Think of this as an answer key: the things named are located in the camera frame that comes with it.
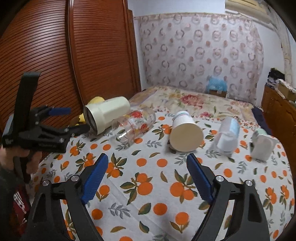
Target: human hand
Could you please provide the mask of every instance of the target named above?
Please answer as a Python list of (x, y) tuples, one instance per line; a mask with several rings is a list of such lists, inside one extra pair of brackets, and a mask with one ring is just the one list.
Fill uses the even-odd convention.
[[(19, 146), (10, 147), (10, 148), (3, 148), (3, 146), (0, 147), (0, 164), (3, 168), (8, 170), (13, 170), (13, 157), (26, 157), (30, 153), (30, 150), (22, 149)], [(27, 170), (26, 172), (28, 174), (33, 174), (38, 171), (39, 162), (42, 158), (42, 152), (38, 151), (35, 152), (32, 156), (32, 159), (30, 162), (27, 163)]]

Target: blue gripper pad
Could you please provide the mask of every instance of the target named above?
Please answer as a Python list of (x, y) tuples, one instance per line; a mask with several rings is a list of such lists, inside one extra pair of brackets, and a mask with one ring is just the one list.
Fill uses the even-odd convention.
[(88, 179), (84, 184), (84, 192), (83, 196), (81, 197), (81, 202), (85, 205), (88, 203), (89, 200), (92, 200), (98, 190), (101, 181), (106, 173), (108, 168), (108, 156), (106, 154), (98, 159), (99, 163), (95, 166), (95, 169), (89, 175)]
[(187, 169), (192, 176), (194, 184), (200, 194), (202, 200), (211, 204), (214, 200), (212, 196), (212, 185), (201, 169), (201, 165), (197, 164), (198, 160), (193, 154), (187, 156)]
[(48, 112), (48, 115), (69, 115), (71, 108), (53, 108)]

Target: dark sleeve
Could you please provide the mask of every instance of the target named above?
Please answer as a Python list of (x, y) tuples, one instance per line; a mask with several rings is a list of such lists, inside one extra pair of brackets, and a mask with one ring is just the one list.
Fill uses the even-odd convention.
[(9, 227), (9, 219), (13, 208), (13, 195), (18, 181), (13, 171), (6, 170), (0, 165), (0, 234), (9, 240), (18, 240)]

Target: bed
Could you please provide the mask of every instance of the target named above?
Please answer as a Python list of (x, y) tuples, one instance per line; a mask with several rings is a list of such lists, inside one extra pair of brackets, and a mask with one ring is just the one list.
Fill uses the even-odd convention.
[[(154, 109), (157, 121), (149, 132), (131, 146), (117, 142), (110, 129), (99, 136), (88, 133), (73, 137), (65, 154), (52, 153), (40, 163), (28, 185), (30, 199), (41, 180), (65, 181), (104, 152), (109, 157), (108, 169), (94, 199), (87, 204), (104, 240), (190, 241), (209, 206), (200, 198), (186, 168), (188, 153), (173, 150), (166, 131), (174, 114), (187, 110), (204, 133), (204, 141), (193, 152), (199, 162), (231, 182), (251, 179), (266, 212), (270, 239), (281, 234), (294, 213), (292, 175), (279, 141), (267, 162), (250, 157), (251, 136), (259, 127), (253, 105), (161, 86), (136, 94), (130, 103), (135, 109)], [(235, 117), (241, 126), (239, 146), (231, 157), (208, 151), (227, 116)], [(78, 240), (67, 204), (62, 201), (61, 205), (68, 233)], [(230, 201), (217, 240), (226, 234), (232, 207)]]

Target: clear glass cup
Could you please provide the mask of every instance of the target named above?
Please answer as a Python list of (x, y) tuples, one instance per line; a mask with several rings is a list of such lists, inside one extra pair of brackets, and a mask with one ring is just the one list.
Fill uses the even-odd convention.
[(132, 144), (144, 135), (156, 121), (154, 111), (149, 107), (134, 110), (112, 121), (112, 130), (122, 144)]

